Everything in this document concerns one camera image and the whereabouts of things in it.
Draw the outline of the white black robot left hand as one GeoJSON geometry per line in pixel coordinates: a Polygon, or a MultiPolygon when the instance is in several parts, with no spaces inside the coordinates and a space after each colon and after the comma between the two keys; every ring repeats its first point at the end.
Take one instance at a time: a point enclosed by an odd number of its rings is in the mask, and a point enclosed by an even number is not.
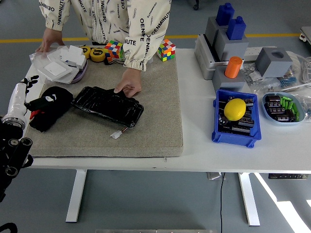
{"type": "Polygon", "coordinates": [[[43,110],[44,107],[50,106],[52,103],[55,103],[57,100],[57,91],[53,91],[51,94],[42,95],[40,98],[26,102],[26,96],[29,92],[29,89],[33,84],[38,82],[38,75],[34,75],[30,78],[24,78],[22,81],[16,84],[14,91],[11,95],[9,102],[8,112],[2,118],[3,122],[9,120],[25,120],[25,114],[27,110],[36,111],[43,110]]]}

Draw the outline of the person's left hand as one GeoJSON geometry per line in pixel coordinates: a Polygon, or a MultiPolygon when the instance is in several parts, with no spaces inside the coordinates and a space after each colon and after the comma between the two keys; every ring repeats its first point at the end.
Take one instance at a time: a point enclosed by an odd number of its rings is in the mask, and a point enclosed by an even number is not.
{"type": "Polygon", "coordinates": [[[115,87],[114,93],[122,91],[128,98],[131,98],[141,90],[141,71],[127,68],[122,75],[121,81],[115,87]]]}

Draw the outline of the person's right hand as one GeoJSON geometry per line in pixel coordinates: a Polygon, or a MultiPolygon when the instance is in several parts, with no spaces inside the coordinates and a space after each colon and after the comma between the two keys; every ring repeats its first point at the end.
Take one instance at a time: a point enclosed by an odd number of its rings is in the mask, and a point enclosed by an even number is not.
{"type": "Polygon", "coordinates": [[[49,52],[52,44],[64,46],[62,31],[46,28],[43,34],[41,45],[35,50],[36,52],[49,52]]]}

